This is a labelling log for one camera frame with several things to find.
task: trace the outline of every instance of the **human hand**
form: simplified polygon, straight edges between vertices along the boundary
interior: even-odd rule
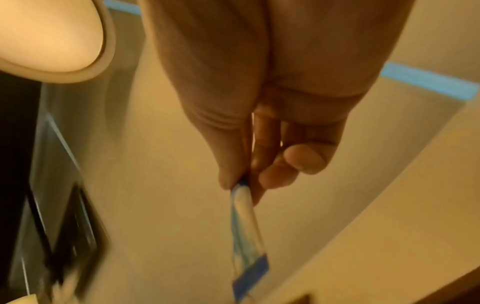
[[[143,1],[147,34],[212,150],[221,187],[249,173],[254,203],[330,162],[413,4]]]

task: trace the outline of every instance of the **blue stripe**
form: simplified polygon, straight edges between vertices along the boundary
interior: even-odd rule
[[[386,63],[380,75],[463,101],[471,100],[479,91],[477,83],[395,63]]]
[[[140,8],[138,5],[126,3],[118,0],[103,0],[105,6],[111,10],[125,12],[140,16]]]

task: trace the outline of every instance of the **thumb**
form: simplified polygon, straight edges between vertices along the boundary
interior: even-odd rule
[[[220,187],[224,190],[232,189],[250,168],[250,155],[247,151],[251,151],[251,141],[248,142],[248,132],[240,127],[228,129],[189,118],[209,145],[218,164]]]

